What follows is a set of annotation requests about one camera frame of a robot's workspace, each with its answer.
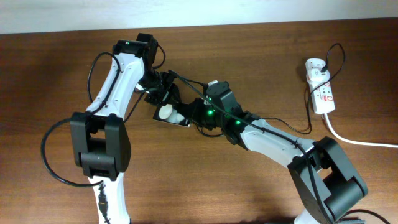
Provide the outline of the black smartphone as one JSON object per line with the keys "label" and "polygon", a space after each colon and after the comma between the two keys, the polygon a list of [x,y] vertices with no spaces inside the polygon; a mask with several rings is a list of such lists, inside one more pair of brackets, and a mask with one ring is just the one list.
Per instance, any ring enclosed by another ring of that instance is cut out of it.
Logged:
{"label": "black smartphone", "polygon": [[181,115],[171,104],[166,104],[165,106],[159,105],[155,111],[153,120],[183,127],[191,126],[189,120]]}

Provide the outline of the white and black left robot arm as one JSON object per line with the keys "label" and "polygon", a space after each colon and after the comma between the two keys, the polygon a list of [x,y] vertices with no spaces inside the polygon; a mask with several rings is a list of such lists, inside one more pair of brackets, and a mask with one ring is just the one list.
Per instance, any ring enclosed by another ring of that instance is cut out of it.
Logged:
{"label": "white and black left robot arm", "polygon": [[131,159],[125,127],[134,92],[160,106],[171,98],[172,79],[154,65],[158,41],[140,33],[135,41],[119,40],[110,56],[111,68],[96,98],[70,121],[75,164],[95,193],[100,223],[130,223],[124,196],[124,173]]}

